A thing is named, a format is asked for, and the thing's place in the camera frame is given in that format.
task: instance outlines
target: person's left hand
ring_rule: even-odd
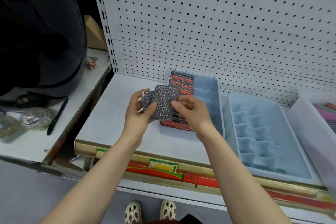
[[[142,103],[139,101],[142,92],[149,91],[149,89],[139,90],[134,93],[129,101],[128,108],[125,114],[124,130],[121,138],[132,141],[135,149],[138,148],[142,141],[147,126],[152,122],[151,115],[155,112],[157,103],[153,102],[147,107],[145,111],[140,111]]]

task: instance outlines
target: empty blue tray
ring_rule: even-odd
[[[170,80],[172,70],[170,71],[168,83]],[[223,113],[221,112],[221,98],[219,96],[219,86],[216,78],[198,75],[194,73],[187,73],[195,76],[193,87],[195,98],[202,100],[207,105],[210,118],[217,131],[223,136],[225,134]],[[196,133],[193,131],[185,131],[177,128],[170,128],[160,124],[160,133],[170,135],[173,137],[185,139],[197,139]]]
[[[225,139],[253,175],[319,184],[279,103],[229,93]]]

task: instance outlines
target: pen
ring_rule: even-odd
[[[59,118],[60,118],[60,116],[61,116],[61,114],[62,114],[62,112],[63,112],[65,106],[66,106],[67,103],[68,103],[68,100],[69,100],[69,98],[66,98],[66,99],[64,100],[64,102],[63,102],[63,104],[62,104],[60,110],[58,111],[58,113],[57,113],[55,119],[53,119],[53,121],[50,123],[50,125],[49,125],[49,127],[48,127],[48,130],[47,130],[47,136],[50,136],[50,134],[53,132],[54,127],[55,127],[57,121],[59,120]]]

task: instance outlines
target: gray floor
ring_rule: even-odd
[[[0,223],[38,223],[76,184],[74,180],[60,179],[37,171],[0,161]],[[116,191],[104,217],[103,224],[123,224],[126,206],[138,201],[143,221],[159,218],[161,199]],[[192,214],[203,224],[228,223],[227,212],[176,203],[176,219]]]

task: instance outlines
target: shoe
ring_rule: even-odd
[[[160,210],[160,220],[175,220],[176,205],[174,201],[164,200]]]
[[[125,211],[125,224],[134,224],[134,221],[142,224],[141,207],[138,202],[130,203]]]

